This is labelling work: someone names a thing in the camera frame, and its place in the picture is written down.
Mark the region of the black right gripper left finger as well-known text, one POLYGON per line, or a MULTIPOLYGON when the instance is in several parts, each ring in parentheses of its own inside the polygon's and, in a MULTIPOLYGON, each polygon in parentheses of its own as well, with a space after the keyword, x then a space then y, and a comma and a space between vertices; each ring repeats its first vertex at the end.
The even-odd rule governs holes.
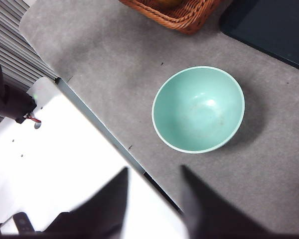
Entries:
POLYGON ((88 201, 60 213, 44 230, 67 236, 111 236, 121 232, 128 199, 129 171, 124 167, 88 201))

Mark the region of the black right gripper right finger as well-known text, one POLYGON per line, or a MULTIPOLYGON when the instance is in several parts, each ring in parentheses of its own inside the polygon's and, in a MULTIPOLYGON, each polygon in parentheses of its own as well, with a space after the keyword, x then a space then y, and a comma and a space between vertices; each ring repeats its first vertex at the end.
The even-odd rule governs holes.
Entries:
POLYGON ((190 237, 268 237, 270 232, 181 166, 183 219, 190 237))

